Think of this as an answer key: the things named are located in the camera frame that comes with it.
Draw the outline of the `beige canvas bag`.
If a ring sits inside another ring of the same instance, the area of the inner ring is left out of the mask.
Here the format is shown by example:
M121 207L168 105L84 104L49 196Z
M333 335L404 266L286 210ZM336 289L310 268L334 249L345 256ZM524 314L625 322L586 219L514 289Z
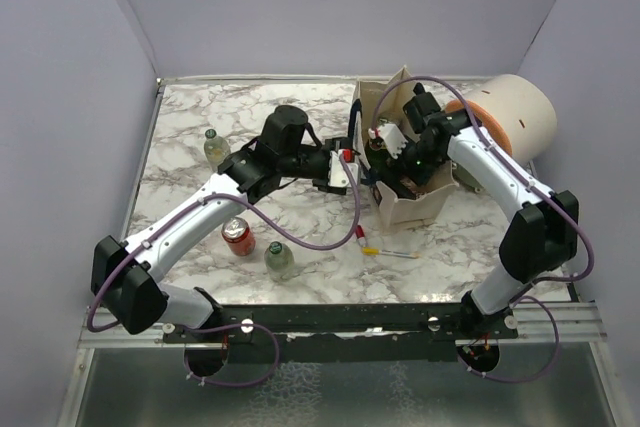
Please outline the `beige canvas bag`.
M410 139L417 138L403 112L404 104L413 96L415 84L405 83L395 88L388 96L384 96L383 93L388 86L388 83L364 78L356 81L348 136L360 153L361 181L368 191L381 229L392 232L421 223L433 223L449 195L456 189L457 182L453 178L452 164L446 161L429 182L430 190L426 194L419 197L398 197L389 186L389 182L393 180L390 168L379 174L370 167L365 147L369 141L368 129L373 118L380 123L390 121Z

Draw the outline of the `green glass bottle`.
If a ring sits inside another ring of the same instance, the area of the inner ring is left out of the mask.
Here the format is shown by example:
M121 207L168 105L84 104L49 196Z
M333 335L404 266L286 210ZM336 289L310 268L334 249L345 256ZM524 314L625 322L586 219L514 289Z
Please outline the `green glass bottle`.
M379 174L389 168L389 152L379 140L370 139L365 147L365 154L370 167Z

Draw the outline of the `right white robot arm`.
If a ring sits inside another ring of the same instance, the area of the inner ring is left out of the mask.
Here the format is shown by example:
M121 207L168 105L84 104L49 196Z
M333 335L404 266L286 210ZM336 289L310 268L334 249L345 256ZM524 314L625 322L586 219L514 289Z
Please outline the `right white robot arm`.
M447 161L465 168L497 202L509 227L499 246L499 262L461 301L459 325L469 337L491 331L496 318L578 250L579 202L568 190L556 192L530 176L494 141L469 103L446 113L414 78L413 95L403 112L418 138L398 129L382 136L395 167L424 184Z

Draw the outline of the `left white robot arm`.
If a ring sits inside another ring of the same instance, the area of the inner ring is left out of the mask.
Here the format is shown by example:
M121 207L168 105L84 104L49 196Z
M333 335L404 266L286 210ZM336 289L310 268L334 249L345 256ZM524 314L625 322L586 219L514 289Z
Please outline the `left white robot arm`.
M195 194L152 226L125 239L111 235L94 248L90 309L104 306L115 322L139 334L157 322L185 326L206 342L220 332L219 305L200 288L163 284L172 267L216 228L278 190L283 178L309 179L324 192L358 191L357 153L347 137L304 143L315 132L307 114L280 105L259 136L227 156Z

